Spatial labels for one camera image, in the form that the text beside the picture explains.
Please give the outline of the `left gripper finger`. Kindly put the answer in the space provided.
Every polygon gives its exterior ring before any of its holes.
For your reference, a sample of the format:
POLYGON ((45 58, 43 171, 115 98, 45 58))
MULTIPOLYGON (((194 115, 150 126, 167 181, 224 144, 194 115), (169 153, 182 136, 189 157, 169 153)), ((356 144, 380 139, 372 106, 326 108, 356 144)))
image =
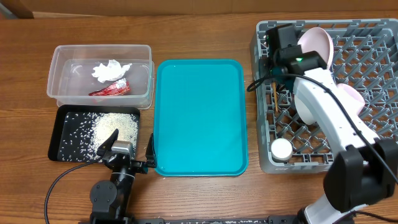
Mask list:
POLYGON ((111 150, 112 145, 118 139, 119 129, 115 129, 107 140, 97 149, 96 155, 103 156, 107 151, 111 150))
POLYGON ((157 167, 156 154, 154 149, 154 135, 151 134, 147 148, 146 148, 146 163, 150 168, 157 167))

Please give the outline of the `wooden chopstick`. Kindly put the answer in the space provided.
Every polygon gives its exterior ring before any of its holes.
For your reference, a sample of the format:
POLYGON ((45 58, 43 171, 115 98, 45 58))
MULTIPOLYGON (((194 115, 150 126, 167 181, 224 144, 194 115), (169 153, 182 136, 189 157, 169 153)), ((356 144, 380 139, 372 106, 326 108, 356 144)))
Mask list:
POLYGON ((275 82, 272 83, 272 90, 273 90, 273 99, 274 99, 274 110, 276 113, 279 112, 278 104, 277 104, 277 85, 275 82))

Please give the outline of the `small pink-white plate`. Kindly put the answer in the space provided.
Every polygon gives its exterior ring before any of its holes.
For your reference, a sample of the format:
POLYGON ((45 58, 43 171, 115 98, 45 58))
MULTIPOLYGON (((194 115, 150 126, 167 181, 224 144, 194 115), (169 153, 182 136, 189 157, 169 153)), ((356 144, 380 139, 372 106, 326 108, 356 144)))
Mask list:
POLYGON ((316 51, 326 62, 326 68, 330 69, 333 61, 333 41, 326 30, 313 27, 306 31, 298 40, 302 52, 316 51))

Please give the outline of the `red snack wrapper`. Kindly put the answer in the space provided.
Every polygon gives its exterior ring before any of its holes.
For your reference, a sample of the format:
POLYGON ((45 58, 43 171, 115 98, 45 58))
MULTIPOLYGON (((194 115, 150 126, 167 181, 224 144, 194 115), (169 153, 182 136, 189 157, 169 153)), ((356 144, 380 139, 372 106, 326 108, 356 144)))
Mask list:
POLYGON ((129 92, 130 90, 131 89, 129 86, 129 82, 125 78, 122 78, 115 81, 106 88, 91 92, 89 96, 118 96, 118 95, 123 95, 129 92))

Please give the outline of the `white tissue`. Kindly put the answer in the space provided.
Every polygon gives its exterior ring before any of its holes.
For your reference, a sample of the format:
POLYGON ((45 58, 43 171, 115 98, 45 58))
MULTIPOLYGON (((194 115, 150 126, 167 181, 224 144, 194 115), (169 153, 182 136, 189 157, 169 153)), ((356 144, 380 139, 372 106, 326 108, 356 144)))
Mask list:
POLYGON ((99 66, 94 67, 92 77, 96 78, 100 83, 108 81, 116 81, 124 76, 130 69, 131 63, 121 65, 117 60, 109 60, 107 65, 101 63, 99 66))

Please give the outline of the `small white cup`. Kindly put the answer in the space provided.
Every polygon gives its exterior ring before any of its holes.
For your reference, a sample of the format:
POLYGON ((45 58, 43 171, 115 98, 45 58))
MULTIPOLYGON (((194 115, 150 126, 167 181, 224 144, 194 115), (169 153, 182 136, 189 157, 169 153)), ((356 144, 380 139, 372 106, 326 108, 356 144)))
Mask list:
POLYGON ((293 147, 289 140, 277 138, 271 144, 271 156, 276 162, 288 162, 293 154, 293 147))

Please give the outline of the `large white plate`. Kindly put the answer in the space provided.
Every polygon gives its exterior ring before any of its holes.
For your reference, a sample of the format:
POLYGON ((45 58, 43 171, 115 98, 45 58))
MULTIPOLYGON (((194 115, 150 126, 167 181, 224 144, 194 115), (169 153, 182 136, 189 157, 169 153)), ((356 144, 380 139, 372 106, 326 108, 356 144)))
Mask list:
MULTIPOLYGON (((340 93, 342 94, 342 97, 339 96, 339 100, 343 104, 344 108, 347 111, 355 112, 357 115, 359 115, 361 110, 365 106, 365 101, 362 95, 353 87, 344 83, 339 83, 336 85, 336 87, 337 89, 339 89, 340 93)), ((294 97, 294 101, 295 101, 295 108, 297 110, 298 115, 300 116, 300 119, 305 124, 308 125, 314 124, 315 120, 310 110, 304 105, 304 103, 296 96, 294 97)))

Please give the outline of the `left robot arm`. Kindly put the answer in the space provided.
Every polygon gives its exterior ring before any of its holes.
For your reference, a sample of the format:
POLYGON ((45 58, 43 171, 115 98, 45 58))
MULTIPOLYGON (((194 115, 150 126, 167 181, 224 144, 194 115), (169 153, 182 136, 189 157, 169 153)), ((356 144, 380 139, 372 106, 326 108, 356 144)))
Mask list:
POLYGON ((132 143, 119 141, 118 134, 116 129, 97 150, 97 155, 111 170, 111 177, 95 183, 91 188, 91 224, 137 223, 134 216, 127 213, 136 174, 147 174, 150 168, 157 167, 153 138, 147 145, 146 160, 137 161, 132 143))

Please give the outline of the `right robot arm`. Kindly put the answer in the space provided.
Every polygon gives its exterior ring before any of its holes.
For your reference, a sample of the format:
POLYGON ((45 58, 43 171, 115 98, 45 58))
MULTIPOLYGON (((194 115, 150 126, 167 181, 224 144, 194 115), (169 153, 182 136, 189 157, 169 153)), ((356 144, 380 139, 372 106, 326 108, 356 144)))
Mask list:
POLYGON ((331 75, 333 42, 319 27, 298 35, 293 24, 266 32, 269 54, 262 80, 294 94, 300 119, 317 123, 334 160, 324 193, 298 212, 297 223, 352 223, 364 207, 393 196, 397 185, 397 143, 381 139, 358 116, 356 91, 338 87, 331 75))

